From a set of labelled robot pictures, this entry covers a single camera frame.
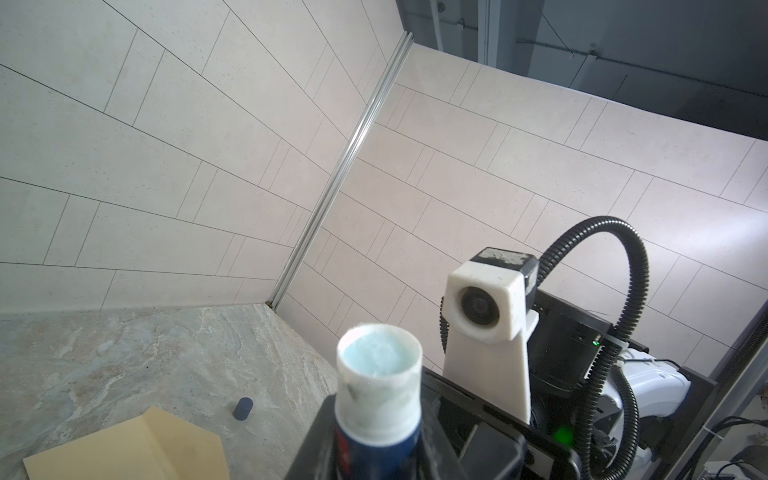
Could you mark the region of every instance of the metal frame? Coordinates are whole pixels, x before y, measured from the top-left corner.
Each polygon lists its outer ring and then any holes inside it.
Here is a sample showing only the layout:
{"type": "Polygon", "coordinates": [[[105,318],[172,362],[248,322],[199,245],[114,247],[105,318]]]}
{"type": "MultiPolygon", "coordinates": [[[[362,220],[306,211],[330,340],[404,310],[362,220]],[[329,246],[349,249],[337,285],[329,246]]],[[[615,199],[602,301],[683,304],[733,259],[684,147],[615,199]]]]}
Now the metal frame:
{"type": "Polygon", "coordinates": [[[290,257],[288,258],[288,263],[280,274],[280,279],[277,280],[277,284],[270,295],[270,299],[266,302],[273,310],[277,310],[277,307],[280,306],[280,302],[283,301],[283,297],[288,291],[290,283],[293,281],[301,262],[304,260],[307,251],[310,249],[312,240],[315,239],[317,232],[319,232],[320,225],[323,224],[323,220],[330,211],[331,205],[333,205],[333,201],[336,199],[336,195],[339,193],[339,190],[341,190],[341,186],[344,183],[346,175],[349,173],[349,169],[357,156],[357,152],[362,146],[363,141],[366,139],[368,131],[371,129],[373,121],[376,119],[376,115],[379,114],[382,105],[384,105],[384,100],[386,100],[389,91],[392,89],[395,79],[400,73],[403,64],[406,62],[406,58],[408,57],[408,53],[411,51],[412,46],[413,34],[403,32],[400,37],[400,42],[398,42],[397,47],[395,48],[395,52],[389,59],[389,64],[387,65],[384,74],[379,79],[379,84],[376,85],[373,95],[370,100],[368,100],[368,105],[366,105],[366,109],[362,113],[357,128],[352,134],[352,137],[349,138],[349,143],[347,143],[344,153],[336,164],[336,168],[333,170],[333,173],[326,184],[323,195],[320,197],[320,200],[318,200],[317,205],[310,216],[310,221],[307,222],[304,227],[299,242],[296,244],[293,252],[291,252],[290,257]]]}

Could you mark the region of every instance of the stone surface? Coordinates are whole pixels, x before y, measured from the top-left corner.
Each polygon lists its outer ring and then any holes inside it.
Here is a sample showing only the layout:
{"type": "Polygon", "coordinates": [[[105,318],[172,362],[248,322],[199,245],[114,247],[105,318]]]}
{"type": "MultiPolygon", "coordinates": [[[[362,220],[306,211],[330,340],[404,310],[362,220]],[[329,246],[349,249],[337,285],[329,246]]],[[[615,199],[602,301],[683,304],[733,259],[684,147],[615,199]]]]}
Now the stone surface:
{"type": "Polygon", "coordinates": [[[0,331],[0,478],[150,406],[220,435],[233,480],[282,478],[336,390],[334,368],[263,304],[18,316],[0,331]]]}

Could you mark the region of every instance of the white tube cap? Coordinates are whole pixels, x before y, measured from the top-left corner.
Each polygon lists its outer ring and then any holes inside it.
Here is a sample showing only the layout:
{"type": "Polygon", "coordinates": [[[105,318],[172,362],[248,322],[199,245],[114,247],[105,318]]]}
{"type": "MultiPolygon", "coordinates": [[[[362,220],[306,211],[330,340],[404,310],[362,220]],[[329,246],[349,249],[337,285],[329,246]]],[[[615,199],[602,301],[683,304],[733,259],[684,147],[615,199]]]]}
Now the white tube cap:
{"type": "Polygon", "coordinates": [[[422,346],[410,332],[381,323],[356,326],[339,340],[336,368],[336,421],[353,440],[377,447],[395,445],[418,428],[422,418],[422,346]],[[345,351],[356,340],[377,334],[395,339],[408,357],[392,375],[366,375],[345,359],[345,351]]]}

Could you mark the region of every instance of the black rubber cap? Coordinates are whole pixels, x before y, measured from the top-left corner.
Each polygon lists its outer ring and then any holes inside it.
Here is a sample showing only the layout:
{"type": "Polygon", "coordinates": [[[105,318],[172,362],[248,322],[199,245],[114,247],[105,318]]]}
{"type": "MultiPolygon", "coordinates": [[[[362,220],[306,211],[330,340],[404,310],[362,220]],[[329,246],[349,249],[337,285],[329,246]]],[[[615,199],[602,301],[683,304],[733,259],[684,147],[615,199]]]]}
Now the black rubber cap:
{"type": "Polygon", "coordinates": [[[235,411],[232,412],[232,416],[238,420],[245,420],[248,418],[248,414],[250,414],[250,410],[252,408],[253,408],[253,400],[244,396],[237,403],[237,406],[235,407],[235,411]]]}

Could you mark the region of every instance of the tiled wall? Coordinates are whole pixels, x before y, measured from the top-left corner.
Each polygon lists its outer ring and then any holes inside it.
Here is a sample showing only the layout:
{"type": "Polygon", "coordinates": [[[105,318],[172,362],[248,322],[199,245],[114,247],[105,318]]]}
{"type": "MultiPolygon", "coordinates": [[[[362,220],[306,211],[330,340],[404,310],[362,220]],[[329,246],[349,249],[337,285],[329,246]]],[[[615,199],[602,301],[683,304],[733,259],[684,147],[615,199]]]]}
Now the tiled wall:
{"type": "MultiPolygon", "coordinates": [[[[709,374],[768,298],[768,143],[665,118],[414,45],[280,307],[323,355],[394,323],[443,363],[449,272],[481,248],[540,254],[610,214],[645,239],[634,338],[709,374]]],[[[607,233],[542,284],[616,320],[628,284],[607,233]]]]}
{"type": "Polygon", "coordinates": [[[266,300],[402,33],[378,0],[0,18],[1,314],[266,300]]]}

